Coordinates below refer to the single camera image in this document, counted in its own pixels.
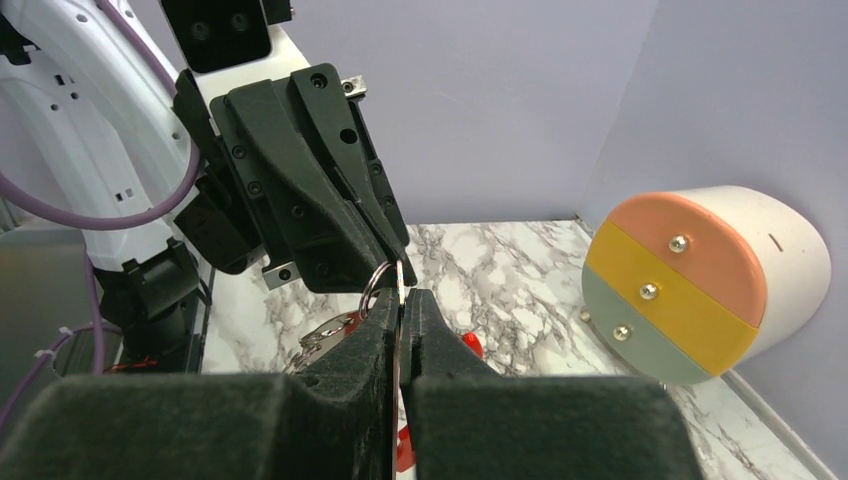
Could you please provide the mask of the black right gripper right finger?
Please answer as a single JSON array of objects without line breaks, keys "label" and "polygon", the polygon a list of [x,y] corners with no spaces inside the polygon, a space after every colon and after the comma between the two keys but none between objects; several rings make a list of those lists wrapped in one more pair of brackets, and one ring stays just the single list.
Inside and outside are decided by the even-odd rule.
[{"label": "black right gripper right finger", "polygon": [[499,374],[412,290],[400,387],[420,479],[699,479],[686,422],[630,376]]}]

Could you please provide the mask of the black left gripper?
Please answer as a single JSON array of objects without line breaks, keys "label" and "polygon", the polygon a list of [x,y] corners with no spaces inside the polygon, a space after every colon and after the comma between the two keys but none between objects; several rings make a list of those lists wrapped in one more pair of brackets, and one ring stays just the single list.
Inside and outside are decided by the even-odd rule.
[{"label": "black left gripper", "polygon": [[[174,107],[204,167],[177,225],[216,269],[293,264],[312,292],[358,292],[383,263],[418,283],[410,239],[357,101],[324,63],[203,100],[190,71]],[[396,282],[396,270],[393,277]]]}]

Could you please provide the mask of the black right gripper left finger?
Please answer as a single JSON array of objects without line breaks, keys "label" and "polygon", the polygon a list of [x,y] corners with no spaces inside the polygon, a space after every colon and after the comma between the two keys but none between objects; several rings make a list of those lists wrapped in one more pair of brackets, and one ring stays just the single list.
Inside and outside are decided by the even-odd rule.
[{"label": "black right gripper left finger", "polygon": [[75,376],[1,451],[5,479],[392,479],[399,302],[302,372]]}]

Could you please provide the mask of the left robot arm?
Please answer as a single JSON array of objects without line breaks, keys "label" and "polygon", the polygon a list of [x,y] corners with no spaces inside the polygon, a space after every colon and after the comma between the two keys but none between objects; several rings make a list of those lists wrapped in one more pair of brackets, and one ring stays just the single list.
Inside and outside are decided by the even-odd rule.
[{"label": "left robot arm", "polygon": [[269,289],[405,289],[409,236],[364,124],[360,77],[312,65],[287,1],[165,1],[176,69],[126,1],[5,1],[1,94],[65,208],[5,200],[82,232],[96,331],[120,372],[198,372],[212,272],[262,259]]}]

